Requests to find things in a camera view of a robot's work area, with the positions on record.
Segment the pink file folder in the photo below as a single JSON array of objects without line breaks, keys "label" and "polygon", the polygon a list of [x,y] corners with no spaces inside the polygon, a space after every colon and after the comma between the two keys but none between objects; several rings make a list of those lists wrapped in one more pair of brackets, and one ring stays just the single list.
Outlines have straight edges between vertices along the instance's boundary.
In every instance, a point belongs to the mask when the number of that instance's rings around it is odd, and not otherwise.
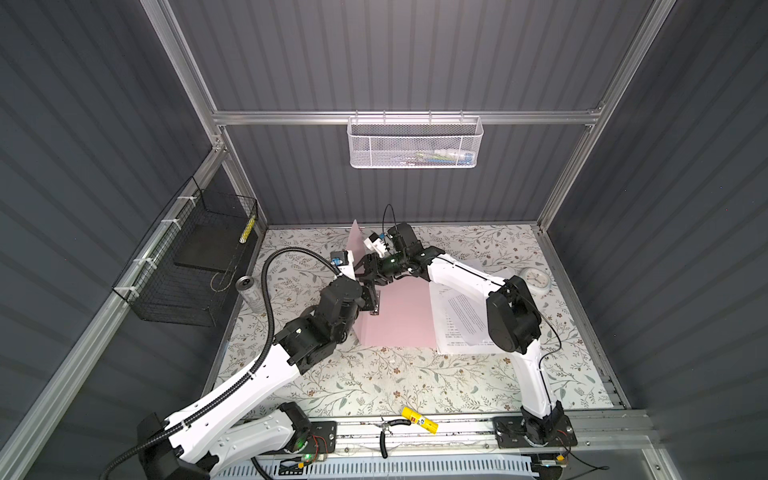
[{"label": "pink file folder", "polygon": [[434,348],[436,334],[427,262],[440,251],[424,247],[418,277],[404,277],[387,282],[383,271],[386,269],[385,265],[394,259],[394,247],[388,230],[384,234],[389,252],[384,256],[371,252],[364,246],[363,240],[366,237],[358,225],[353,225],[349,234],[347,249],[354,254],[355,266],[363,264],[367,267],[369,283],[376,284],[380,292],[379,315],[372,316],[364,306],[353,330],[364,347]]}]

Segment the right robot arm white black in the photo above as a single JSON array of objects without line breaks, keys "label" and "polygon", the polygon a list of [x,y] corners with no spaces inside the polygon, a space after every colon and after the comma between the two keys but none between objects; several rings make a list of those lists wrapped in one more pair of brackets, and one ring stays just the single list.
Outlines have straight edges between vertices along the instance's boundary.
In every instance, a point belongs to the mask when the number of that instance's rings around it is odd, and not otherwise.
[{"label": "right robot arm white black", "polygon": [[419,278],[484,305],[492,343],[511,355],[521,390],[526,439],[534,446],[566,447],[568,416],[546,379],[540,342],[544,317],[526,281],[518,275],[494,276],[473,268],[434,246],[424,246],[407,223],[362,240],[366,253],[353,268],[363,285],[365,309],[379,313],[379,289],[406,278]]}]

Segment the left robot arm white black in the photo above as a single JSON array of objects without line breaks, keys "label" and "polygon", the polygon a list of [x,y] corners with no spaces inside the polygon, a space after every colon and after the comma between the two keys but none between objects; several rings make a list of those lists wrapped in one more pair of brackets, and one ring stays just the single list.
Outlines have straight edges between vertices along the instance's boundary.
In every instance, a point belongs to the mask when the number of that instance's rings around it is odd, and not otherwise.
[{"label": "left robot arm white black", "polygon": [[271,254],[260,274],[267,316],[267,338],[259,355],[229,380],[184,409],[160,419],[150,415],[139,425],[134,454],[149,479],[209,479],[243,457],[263,452],[299,451],[311,423],[296,404],[281,405],[261,421],[243,423],[246,413],[284,385],[326,360],[347,340],[363,311],[373,310],[375,289],[404,272],[390,259],[368,254],[352,264],[347,252],[322,259],[334,278],[319,301],[297,318],[276,327],[268,286]]}]

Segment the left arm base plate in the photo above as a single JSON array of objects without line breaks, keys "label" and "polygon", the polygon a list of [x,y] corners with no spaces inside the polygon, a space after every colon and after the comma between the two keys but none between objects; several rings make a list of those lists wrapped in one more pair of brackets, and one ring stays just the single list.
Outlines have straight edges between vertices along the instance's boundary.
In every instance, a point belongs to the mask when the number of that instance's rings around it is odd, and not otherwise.
[{"label": "left arm base plate", "polygon": [[325,455],[334,453],[338,439],[338,423],[335,421],[311,422],[311,428],[302,431],[290,453],[293,455]]}]

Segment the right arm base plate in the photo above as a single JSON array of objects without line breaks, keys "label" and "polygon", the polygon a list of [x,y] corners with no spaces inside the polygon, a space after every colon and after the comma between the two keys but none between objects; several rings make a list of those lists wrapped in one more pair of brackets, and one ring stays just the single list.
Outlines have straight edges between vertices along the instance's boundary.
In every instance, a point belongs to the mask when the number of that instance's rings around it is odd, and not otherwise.
[{"label": "right arm base plate", "polygon": [[500,448],[575,447],[578,439],[569,417],[555,415],[544,420],[523,415],[492,418],[493,433]]}]

